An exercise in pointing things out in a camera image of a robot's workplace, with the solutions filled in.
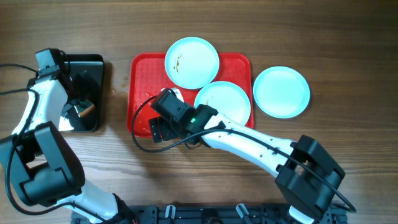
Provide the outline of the orange green sponge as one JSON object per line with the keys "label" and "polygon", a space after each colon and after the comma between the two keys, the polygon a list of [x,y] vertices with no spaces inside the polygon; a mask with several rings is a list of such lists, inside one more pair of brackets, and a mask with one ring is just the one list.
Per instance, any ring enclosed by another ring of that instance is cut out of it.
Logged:
{"label": "orange green sponge", "polygon": [[79,117],[84,117],[96,109],[96,106],[90,100],[80,101],[75,107]]}

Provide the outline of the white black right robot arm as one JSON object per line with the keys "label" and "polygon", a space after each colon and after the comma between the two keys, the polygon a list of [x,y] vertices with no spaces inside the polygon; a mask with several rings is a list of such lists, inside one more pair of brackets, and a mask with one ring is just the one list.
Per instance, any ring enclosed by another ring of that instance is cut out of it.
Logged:
{"label": "white black right robot arm", "polygon": [[181,138],[186,142],[235,154],[274,176],[290,204],[290,216],[300,223],[319,222],[345,177],[344,170],[315,139],[275,138],[242,126],[208,105],[196,108],[171,89],[155,96],[150,121],[156,141]]}

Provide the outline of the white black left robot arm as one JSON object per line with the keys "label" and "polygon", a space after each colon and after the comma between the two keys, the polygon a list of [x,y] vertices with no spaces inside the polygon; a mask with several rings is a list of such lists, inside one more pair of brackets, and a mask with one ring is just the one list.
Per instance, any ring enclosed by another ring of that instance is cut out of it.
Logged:
{"label": "white black left robot arm", "polygon": [[92,131],[98,122],[102,62],[41,68],[25,88],[29,99],[12,134],[1,140],[6,193],[21,213],[66,208],[91,223],[134,223],[135,213],[117,195],[86,179],[83,166],[60,133],[64,125]]}

